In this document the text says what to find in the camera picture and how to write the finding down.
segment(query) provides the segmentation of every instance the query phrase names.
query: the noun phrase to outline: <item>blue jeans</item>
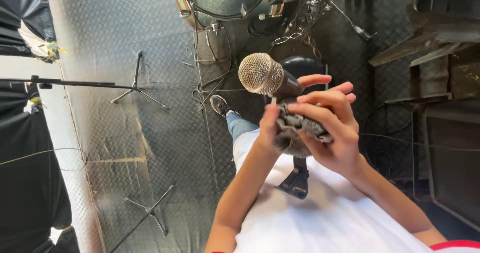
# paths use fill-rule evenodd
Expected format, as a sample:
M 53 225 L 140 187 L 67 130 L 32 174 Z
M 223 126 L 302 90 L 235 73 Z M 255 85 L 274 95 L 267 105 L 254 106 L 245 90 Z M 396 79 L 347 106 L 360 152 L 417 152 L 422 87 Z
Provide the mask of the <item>blue jeans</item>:
M 228 131 L 232 134 L 233 137 L 233 144 L 235 141 L 242 135 L 243 133 L 247 133 L 250 131 L 254 131 L 255 129 L 259 129 L 257 125 L 246 121 L 238 114 L 231 112 L 226 114 L 226 122 L 228 123 Z

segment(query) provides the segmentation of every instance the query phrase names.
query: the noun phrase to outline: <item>sneaker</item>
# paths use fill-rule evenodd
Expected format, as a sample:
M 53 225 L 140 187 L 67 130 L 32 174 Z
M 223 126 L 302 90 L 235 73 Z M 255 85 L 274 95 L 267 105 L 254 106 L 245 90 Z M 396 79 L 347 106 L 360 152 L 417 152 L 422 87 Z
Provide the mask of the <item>sneaker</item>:
M 223 98 L 220 97 L 219 95 L 213 95 L 210 98 L 210 103 L 212 104 L 213 110 L 216 111 L 217 113 L 221 114 L 223 117 L 227 117 L 227 112 L 229 110 L 234 111 L 230 106 L 227 104 L 227 101 Z

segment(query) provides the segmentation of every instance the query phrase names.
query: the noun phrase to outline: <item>dynamic microphone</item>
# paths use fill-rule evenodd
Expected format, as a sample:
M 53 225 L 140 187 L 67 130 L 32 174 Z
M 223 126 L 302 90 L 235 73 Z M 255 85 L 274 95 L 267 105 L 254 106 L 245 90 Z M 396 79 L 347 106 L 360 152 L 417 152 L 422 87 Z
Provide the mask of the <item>dynamic microphone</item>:
M 252 93 L 278 97 L 279 100 L 302 94 L 301 83 L 266 53 L 245 57 L 238 73 L 240 82 Z

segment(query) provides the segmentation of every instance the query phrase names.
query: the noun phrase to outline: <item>person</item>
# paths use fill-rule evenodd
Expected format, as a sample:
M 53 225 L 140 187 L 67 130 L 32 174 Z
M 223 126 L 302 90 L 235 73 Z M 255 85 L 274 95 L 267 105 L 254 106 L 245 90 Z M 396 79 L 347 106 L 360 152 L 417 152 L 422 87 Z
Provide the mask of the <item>person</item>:
M 303 89 L 330 80 L 318 74 L 298 79 Z M 324 145 L 299 132 L 313 155 L 307 158 L 309 194 L 304 200 L 274 188 L 293 170 L 293 156 L 273 147 L 278 107 L 267 105 L 257 126 L 224 98 L 211 97 L 233 137 L 237 175 L 218 203 L 204 253 L 421 253 L 447 241 L 360 154 L 352 90 L 345 83 L 298 97 L 297 104 L 288 106 L 291 113 L 321 122 L 333 136 L 333 143 Z

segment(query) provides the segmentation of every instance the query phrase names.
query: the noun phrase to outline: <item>microphone handle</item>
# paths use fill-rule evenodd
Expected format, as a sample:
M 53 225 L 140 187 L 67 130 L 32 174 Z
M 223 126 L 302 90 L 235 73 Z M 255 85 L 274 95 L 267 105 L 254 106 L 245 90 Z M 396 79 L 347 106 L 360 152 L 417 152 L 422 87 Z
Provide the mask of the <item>microphone handle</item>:
M 297 78 L 293 77 L 290 72 L 283 70 L 283 80 L 279 87 L 270 95 L 277 97 L 279 101 L 289 98 L 298 97 L 302 94 L 302 84 L 298 82 Z

